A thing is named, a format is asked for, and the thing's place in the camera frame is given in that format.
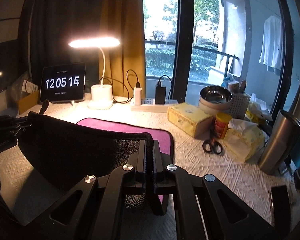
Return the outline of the white hanging shirt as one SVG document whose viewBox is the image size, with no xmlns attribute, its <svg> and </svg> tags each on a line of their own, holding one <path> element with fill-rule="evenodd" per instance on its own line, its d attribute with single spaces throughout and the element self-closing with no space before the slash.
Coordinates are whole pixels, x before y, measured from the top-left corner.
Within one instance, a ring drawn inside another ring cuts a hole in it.
<svg viewBox="0 0 300 240">
<path fill-rule="evenodd" d="M 267 71 L 280 76 L 283 51 L 282 21 L 277 16 L 270 16 L 264 22 L 263 41 L 259 63 Z"/>
</svg>

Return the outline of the mustard yellow curtain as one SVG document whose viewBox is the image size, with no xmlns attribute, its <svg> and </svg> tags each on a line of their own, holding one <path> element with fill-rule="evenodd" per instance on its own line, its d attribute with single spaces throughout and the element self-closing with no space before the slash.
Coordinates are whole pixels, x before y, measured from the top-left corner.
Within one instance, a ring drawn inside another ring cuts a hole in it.
<svg viewBox="0 0 300 240">
<path fill-rule="evenodd" d="M 105 48 L 106 70 L 99 72 L 110 78 L 115 96 L 133 96 L 137 76 L 145 87 L 145 34 L 143 0 L 102 0 L 100 31 L 102 37 L 114 37 L 120 45 Z"/>
</svg>

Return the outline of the stainless steel tumbler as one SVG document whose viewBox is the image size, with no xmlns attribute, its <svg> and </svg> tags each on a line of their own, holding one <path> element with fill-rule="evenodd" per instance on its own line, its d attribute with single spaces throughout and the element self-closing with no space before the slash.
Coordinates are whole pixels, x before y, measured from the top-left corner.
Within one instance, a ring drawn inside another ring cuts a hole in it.
<svg viewBox="0 0 300 240">
<path fill-rule="evenodd" d="M 272 133 L 258 161 L 259 168 L 271 175 L 290 154 L 300 137 L 300 120 L 287 111 L 280 110 Z"/>
</svg>

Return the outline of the white ceramic bowl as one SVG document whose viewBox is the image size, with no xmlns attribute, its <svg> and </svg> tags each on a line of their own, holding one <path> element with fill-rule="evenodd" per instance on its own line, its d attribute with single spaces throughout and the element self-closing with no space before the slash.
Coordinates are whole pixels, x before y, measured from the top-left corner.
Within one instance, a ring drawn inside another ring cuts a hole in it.
<svg viewBox="0 0 300 240">
<path fill-rule="evenodd" d="M 227 112 L 230 108 L 228 103 L 211 103 L 208 101 L 200 101 L 198 102 L 198 107 L 203 110 L 206 114 L 216 115 L 219 112 Z"/>
</svg>

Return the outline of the yellow tissue box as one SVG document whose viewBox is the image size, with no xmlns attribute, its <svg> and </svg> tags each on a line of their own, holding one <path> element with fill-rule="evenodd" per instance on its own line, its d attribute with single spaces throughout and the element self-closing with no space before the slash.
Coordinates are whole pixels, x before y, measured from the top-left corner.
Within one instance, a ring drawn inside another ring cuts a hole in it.
<svg viewBox="0 0 300 240">
<path fill-rule="evenodd" d="M 214 116 L 188 103 L 180 103 L 167 108 L 167 119 L 193 138 L 210 129 Z"/>
</svg>

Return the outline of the grey microfibre towel black trim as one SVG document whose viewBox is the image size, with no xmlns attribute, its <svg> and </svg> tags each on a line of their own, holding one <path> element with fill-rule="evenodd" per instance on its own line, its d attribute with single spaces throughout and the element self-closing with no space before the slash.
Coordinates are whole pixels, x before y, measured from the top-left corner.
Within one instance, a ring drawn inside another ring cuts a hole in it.
<svg viewBox="0 0 300 240">
<path fill-rule="evenodd" d="M 61 190 L 69 190 L 85 175 L 96 177 L 106 176 L 106 162 L 97 160 L 89 140 L 93 136 L 104 139 L 104 146 L 110 141 L 119 142 L 123 136 L 124 148 L 131 146 L 134 154 L 139 149 L 139 142 L 146 141 L 143 179 L 146 192 L 142 194 L 141 206 L 145 211 L 156 215 L 164 215 L 167 210 L 168 196 L 160 198 L 153 193 L 152 179 L 154 173 L 153 142 L 149 133 L 133 134 L 131 138 L 125 133 L 103 133 L 102 130 L 80 126 L 47 115 L 30 112 L 28 120 L 31 126 L 21 133 L 18 147 L 27 161 L 38 171 L 45 180 Z"/>
</svg>

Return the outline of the white desk lamp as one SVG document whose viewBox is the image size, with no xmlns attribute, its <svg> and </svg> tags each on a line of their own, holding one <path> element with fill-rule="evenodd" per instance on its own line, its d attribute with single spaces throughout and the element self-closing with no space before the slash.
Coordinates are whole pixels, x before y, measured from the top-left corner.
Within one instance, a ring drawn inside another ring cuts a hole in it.
<svg viewBox="0 0 300 240">
<path fill-rule="evenodd" d="M 98 48 L 102 53 L 103 70 L 100 83 L 91 86 L 91 100 L 88 103 L 89 109 L 110 109 L 113 105 L 113 87 L 104 84 L 104 75 L 106 72 L 106 56 L 104 48 L 114 48 L 120 45 L 117 38 L 104 36 L 95 38 L 83 38 L 73 40 L 68 44 L 71 48 Z"/>
</svg>

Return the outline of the white power strip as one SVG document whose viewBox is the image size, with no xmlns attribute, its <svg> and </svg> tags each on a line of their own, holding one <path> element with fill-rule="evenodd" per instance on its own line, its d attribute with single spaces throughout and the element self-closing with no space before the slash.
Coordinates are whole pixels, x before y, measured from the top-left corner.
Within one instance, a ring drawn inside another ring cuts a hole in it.
<svg viewBox="0 0 300 240">
<path fill-rule="evenodd" d="M 130 110 L 137 112 L 166 113 L 169 106 L 177 105 L 178 101 L 166 99 L 163 105 L 155 104 L 155 99 L 142 99 L 140 105 L 135 105 L 134 99 L 130 102 Z"/>
</svg>

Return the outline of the tablet showing clock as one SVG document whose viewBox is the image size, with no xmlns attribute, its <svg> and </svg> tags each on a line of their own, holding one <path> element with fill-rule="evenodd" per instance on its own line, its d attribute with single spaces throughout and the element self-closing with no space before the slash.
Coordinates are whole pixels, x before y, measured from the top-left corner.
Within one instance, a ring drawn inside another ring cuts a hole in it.
<svg viewBox="0 0 300 240">
<path fill-rule="evenodd" d="M 43 68 L 40 102 L 81 101 L 84 99 L 85 63 Z"/>
</svg>

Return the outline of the cardboard box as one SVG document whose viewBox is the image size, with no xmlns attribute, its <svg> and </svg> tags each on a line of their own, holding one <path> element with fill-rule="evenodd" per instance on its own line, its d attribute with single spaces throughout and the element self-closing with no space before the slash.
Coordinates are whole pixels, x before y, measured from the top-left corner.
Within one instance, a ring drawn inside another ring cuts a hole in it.
<svg viewBox="0 0 300 240">
<path fill-rule="evenodd" d="M 17 107 L 19 114 L 25 113 L 27 110 L 31 109 L 39 102 L 40 91 L 35 91 L 32 94 L 27 95 L 26 97 L 17 101 Z"/>
</svg>

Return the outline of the black handled scissors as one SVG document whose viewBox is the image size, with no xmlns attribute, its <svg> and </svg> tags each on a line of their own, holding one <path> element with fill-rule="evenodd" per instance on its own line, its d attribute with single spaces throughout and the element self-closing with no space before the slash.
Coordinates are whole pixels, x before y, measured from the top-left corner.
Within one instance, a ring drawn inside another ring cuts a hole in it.
<svg viewBox="0 0 300 240">
<path fill-rule="evenodd" d="M 213 131 L 213 126 L 211 125 L 209 129 L 203 134 L 204 140 L 202 143 L 202 149 L 207 154 L 221 155 L 223 153 L 223 146 L 216 139 Z"/>
</svg>

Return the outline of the white usb charger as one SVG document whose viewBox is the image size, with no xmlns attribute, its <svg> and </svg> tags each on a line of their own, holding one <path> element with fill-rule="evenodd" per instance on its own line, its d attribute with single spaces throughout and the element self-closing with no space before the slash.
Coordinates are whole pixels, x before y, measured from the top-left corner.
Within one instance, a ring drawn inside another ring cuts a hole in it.
<svg viewBox="0 0 300 240">
<path fill-rule="evenodd" d="M 134 98 L 134 105 L 139 106 L 142 103 L 142 87 L 139 81 L 135 84 L 133 89 L 133 98 Z"/>
</svg>

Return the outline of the yellow lidded jar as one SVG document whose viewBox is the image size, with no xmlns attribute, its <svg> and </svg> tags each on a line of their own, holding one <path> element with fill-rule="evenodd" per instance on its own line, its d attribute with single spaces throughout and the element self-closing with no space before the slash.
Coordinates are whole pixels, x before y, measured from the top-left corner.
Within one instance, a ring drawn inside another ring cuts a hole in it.
<svg viewBox="0 0 300 240">
<path fill-rule="evenodd" d="M 228 130 L 228 124 L 231 119 L 232 116 L 230 114 L 223 112 L 219 112 L 216 114 L 213 132 L 217 138 L 224 139 L 225 134 Z"/>
</svg>

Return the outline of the white perforated basket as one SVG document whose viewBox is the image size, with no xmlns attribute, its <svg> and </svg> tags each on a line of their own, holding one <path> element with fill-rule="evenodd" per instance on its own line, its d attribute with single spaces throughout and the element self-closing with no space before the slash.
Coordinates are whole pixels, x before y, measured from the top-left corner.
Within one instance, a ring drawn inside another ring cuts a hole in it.
<svg viewBox="0 0 300 240">
<path fill-rule="evenodd" d="M 251 96 L 247 93 L 233 93 L 227 113 L 235 119 L 244 119 Z"/>
</svg>

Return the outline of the black power adapter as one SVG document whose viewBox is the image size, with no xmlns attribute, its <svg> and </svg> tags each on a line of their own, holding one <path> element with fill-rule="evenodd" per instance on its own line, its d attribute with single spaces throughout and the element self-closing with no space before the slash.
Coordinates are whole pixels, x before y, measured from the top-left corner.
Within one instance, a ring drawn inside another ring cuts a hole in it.
<svg viewBox="0 0 300 240">
<path fill-rule="evenodd" d="M 161 81 L 157 82 L 155 88 L 155 104 L 164 105 L 166 99 L 166 87 L 162 85 Z"/>
</svg>

